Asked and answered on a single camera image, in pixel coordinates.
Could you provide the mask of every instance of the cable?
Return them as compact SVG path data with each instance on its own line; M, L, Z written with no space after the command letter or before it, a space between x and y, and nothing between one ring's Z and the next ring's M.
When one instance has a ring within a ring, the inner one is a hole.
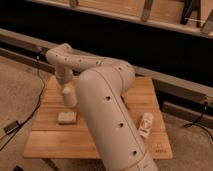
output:
M203 118L203 116L207 112L207 110L208 110L208 103L205 102L204 103L204 111L201 113L201 115L197 119L195 119L193 122L183 125L183 127L184 128L189 128L191 126L197 126L197 127L201 128L202 130L204 130L207 133L207 135L210 137L211 142L213 143L213 135L212 135L212 133L207 128L205 128L204 126L199 124L200 120Z
M208 103L205 102L204 103L204 111L201 113L201 115L197 119L195 119L193 122L183 125L183 127L189 128L189 127L195 125L196 123L198 123L203 118L203 115L207 112L207 110L208 110Z
M16 134L19 132L19 130L34 116L35 112L38 110L38 108L40 107L41 105L41 96L45 90L45 87L46 87L46 83L45 81L42 79L41 75L40 75L40 65L39 65L39 58L40 58L40 52L37 54L37 57L36 57L36 62L37 62L37 76L40 78L43 86L42 86L42 90L41 92L39 93L38 95L38 101L37 101L37 104L35 105L32 113L22 122L20 123L19 127L15 130L15 132L13 133L13 135L4 143L3 146L1 146L0 148L0 152L7 146L7 144L16 136ZM5 137L7 137L8 135L5 134L4 136L2 136L0 138L0 141L3 140Z

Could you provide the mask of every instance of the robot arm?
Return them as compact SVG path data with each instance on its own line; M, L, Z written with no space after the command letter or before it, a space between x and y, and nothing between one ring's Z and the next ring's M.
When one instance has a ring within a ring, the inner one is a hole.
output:
M76 83L76 98L107 170L157 170L121 99L135 79L122 60L71 54L67 44L49 50L60 84L70 82L70 69L84 71Z

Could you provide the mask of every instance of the wooden tabletop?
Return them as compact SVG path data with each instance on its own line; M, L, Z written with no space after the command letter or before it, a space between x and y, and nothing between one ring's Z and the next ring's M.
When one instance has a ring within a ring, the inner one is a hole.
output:
M152 157L155 159L172 158L172 150L152 80L147 77L137 77L132 87L123 94L123 97L137 128L144 112L151 112L154 115L151 133L145 141ZM59 125L57 122L58 113L69 110L77 111L77 124ZM58 92L57 82L53 76L48 82L41 107L34 120L25 146L24 157L100 158L78 107L72 109L64 107L62 97Z

